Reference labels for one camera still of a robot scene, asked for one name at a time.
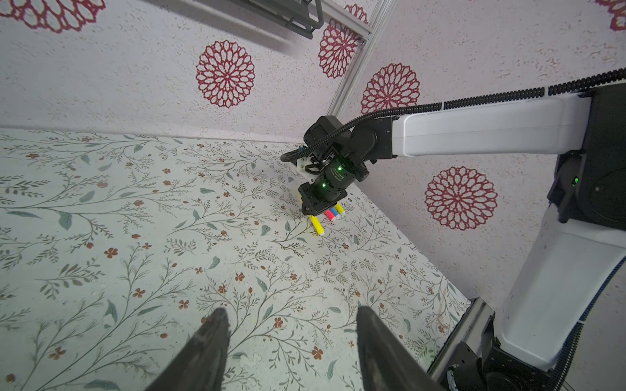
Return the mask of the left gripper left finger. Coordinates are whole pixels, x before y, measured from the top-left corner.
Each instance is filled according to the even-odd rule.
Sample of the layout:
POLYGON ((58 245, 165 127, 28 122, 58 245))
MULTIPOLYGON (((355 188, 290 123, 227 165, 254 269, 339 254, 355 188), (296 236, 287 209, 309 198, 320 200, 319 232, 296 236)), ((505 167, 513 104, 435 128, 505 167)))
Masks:
POLYGON ((146 391, 215 391, 222 389, 228 359, 228 314, 218 308, 191 336, 146 391))

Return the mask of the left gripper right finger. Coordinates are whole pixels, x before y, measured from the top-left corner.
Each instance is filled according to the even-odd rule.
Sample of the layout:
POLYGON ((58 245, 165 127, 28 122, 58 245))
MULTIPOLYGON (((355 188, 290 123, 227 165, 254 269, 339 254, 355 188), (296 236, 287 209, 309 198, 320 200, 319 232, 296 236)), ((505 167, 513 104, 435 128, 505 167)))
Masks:
POLYGON ((371 308, 360 306, 356 322, 364 390, 443 389, 428 376, 371 308))

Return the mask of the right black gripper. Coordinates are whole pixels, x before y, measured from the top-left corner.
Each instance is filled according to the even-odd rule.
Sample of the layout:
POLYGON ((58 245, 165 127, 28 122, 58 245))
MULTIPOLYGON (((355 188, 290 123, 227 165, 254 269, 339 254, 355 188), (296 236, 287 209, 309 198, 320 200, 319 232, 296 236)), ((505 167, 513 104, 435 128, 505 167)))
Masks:
POLYGON ((346 189, 337 190, 327 183, 305 182, 298 188, 298 193, 302 200, 301 211, 305 216, 318 216, 347 197, 346 189))

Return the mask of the yellow highlighter pen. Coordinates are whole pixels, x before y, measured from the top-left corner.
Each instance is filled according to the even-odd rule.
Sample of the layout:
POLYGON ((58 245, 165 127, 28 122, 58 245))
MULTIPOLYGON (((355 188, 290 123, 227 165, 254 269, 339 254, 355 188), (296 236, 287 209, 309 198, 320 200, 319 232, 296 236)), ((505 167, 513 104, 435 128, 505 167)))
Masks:
POLYGON ((339 203, 335 205, 334 209, 337 211, 337 215, 342 215, 345 213, 344 208, 339 203))
POLYGON ((319 236, 322 236, 324 234, 324 228, 322 227, 319 219, 316 216, 310 216, 310 220, 311 220, 311 224, 312 226, 315 228, 316 233, 319 236))

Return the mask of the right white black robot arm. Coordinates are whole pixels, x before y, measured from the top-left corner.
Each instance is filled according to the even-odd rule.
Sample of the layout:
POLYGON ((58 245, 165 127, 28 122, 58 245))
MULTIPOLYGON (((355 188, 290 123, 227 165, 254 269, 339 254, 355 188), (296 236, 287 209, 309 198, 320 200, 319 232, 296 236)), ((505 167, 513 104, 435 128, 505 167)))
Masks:
POLYGON ((404 231, 474 293, 428 371, 366 306, 368 390, 558 390, 625 265, 625 85, 560 85, 321 117, 285 154, 303 214, 334 217, 369 181, 404 231))

